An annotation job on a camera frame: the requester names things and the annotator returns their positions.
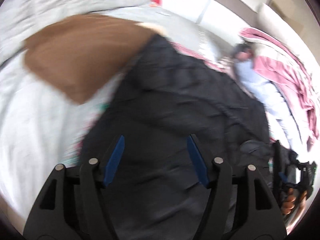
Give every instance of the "folded brown garment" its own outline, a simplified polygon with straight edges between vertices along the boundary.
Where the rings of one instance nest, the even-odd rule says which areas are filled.
[[[67,17],[25,40],[25,65],[83,104],[155,35],[135,23],[94,14]]]

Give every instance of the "light blue garment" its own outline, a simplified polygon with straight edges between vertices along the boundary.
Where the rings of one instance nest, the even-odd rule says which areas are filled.
[[[278,88],[270,80],[265,79],[253,70],[251,59],[244,62],[235,62],[235,70],[243,86],[263,103],[265,109],[276,118],[291,149],[297,154],[304,154],[299,129]]]

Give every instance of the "black garment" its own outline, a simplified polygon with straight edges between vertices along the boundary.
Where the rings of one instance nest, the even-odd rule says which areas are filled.
[[[193,133],[214,155],[232,165],[255,164],[270,179],[270,151],[239,149],[252,139],[268,148],[263,105],[228,75],[155,36],[85,137],[80,155],[80,164],[99,158],[114,136],[125,137],[115,179],[103,192],[121,240],[192,239],[209,195],[188,156]]]

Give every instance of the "red object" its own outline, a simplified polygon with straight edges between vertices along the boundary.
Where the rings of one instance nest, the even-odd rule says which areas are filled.
[[[157,6],[162,6],[162,0],[151,0],[151,2],[156,3]]]

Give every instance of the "silver screw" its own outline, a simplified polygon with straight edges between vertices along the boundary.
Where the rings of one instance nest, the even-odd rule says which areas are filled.
[[[91,158],[91,159],[89,160],[89,163],[90,163],[91,165],[97,164],[97,163],[98,163],[98,159],[97,159],[97,158]]]
[[[248,165],[248,169],[250,171],[255,171],[256,170],[256,166],[254,166],[253,164]]]
[[[56,171],[61,171],[61,170],[63,170],[63,168],[64,168],[63,164],[57,164],[57,165],[55,166],[55,170],[56,170]]]
[[[221,163],[223,163],[223,159],[221,157],[215,157],[214,162],[217,164],[221,164]]]

